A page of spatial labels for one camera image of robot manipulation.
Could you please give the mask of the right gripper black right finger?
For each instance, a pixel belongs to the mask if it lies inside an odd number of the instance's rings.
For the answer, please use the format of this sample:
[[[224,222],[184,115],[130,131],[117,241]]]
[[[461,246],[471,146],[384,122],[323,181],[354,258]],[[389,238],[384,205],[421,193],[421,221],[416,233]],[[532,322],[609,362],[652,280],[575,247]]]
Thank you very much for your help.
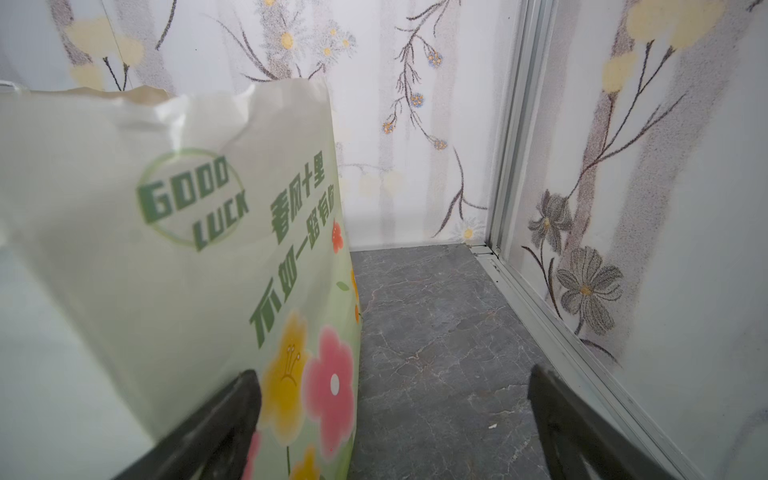
[[[670,479],[551,369],[536,364],[528,384],[539,439],[552,479]]]

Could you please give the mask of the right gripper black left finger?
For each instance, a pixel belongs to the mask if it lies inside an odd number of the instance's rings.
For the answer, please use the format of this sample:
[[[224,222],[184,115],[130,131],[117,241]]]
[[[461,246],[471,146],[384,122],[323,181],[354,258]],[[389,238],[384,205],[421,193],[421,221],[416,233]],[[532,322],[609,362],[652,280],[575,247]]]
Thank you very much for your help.
[[[262,405],[257,373],[241,372],[118,479],[240,479]]]

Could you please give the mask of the white floral paper bag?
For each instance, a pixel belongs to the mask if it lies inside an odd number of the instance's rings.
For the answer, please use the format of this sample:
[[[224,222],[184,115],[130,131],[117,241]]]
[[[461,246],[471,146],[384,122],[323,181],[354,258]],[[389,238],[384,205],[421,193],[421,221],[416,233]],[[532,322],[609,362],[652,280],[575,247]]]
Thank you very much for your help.
[[[359,296],[321,79],[1,86],[1,475],[118,479],[241,372],[240,479],[343,479]]]

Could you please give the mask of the aluminium corner post right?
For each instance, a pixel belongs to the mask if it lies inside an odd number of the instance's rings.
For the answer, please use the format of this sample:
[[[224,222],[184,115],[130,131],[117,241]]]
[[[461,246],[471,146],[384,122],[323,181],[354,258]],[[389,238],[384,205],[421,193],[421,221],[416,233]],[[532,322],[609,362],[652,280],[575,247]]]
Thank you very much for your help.
[[[486,240],[497,256],[503,255],[505,244],[512,238],[523,157],[536,112],[541,69],[556,7],[553,0],[520,3]]]

